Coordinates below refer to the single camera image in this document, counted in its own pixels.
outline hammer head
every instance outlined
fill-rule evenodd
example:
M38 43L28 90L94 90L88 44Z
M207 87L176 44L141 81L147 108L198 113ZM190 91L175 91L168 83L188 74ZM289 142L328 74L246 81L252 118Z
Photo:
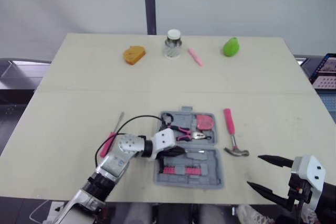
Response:
M228 148L224 148L224 150L227 153L230 153L231 155L237 156L237 157L247 157L248 155L250 155L250 152L248 152L248 150L241 151L238 148L234 148L233 150L228 149Z

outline tool case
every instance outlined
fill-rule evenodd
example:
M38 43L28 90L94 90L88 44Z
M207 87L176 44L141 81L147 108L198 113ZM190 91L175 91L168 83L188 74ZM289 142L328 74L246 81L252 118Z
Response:
M163 111L173 116L171 125L189 128L191 132L202 132L208 139L191 139L177 141L177 146L187 152L176 157L164 157L164 170L160 169L160 162L155 161L154 182L164 186L180 186L202 189L219 189L224 186L221 155L214 145L218 142L216 120L211 113L193 112L192 107L184 106L181 111ZM213 119L214 126L210 130L197 129L197 115L208 115ZM184 133L174 130L176 138Z

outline table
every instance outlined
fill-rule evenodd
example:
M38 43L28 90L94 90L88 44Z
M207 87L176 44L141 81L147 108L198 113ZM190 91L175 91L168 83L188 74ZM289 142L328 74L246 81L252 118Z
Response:
M204 61L184 52L162 56L165 36L69 34L0 156L0 195L70 199L94 171L93 155L114 128L140 114L158 115L191 105L216 116L224 188L158 186L153 162L135 158L108 201L268 204L246 181L287 195L290 169L261 154L294 158L314 154L336 184L336 126L281 38L239 37L240 51L220 54L229 37L183 36ZM146 48L134 66L122 52ZM238 145L249 157L233 157L223 108L231 108ZM151 136L157 121L143 119L125 131Z

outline pink hammer handle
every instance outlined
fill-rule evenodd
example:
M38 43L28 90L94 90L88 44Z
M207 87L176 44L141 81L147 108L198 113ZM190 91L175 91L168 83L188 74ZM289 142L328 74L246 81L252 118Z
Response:
M112 142L112 139L113 139L114 135L115 135L115 132L110 133L110 135L109 135L110 139L108 139L108 141L104 144L103 149L101 150L101 152L99 154L100 157L105 157L106 156L107 152L109 151L109 146Z
M224 117L227 125L227 130L231 135L235 134L235 125L233 124L233 120L231 117L231 110L230 109L224 109Z

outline person's shoe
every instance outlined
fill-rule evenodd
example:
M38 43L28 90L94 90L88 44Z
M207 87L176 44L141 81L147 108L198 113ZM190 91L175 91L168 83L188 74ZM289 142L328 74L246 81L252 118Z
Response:
M306 203L302 206L301 218L307 224L319 223L316 213Z
M238 219L241 224L273 224L273 219L263 216L250 205L239 205L237 209Z

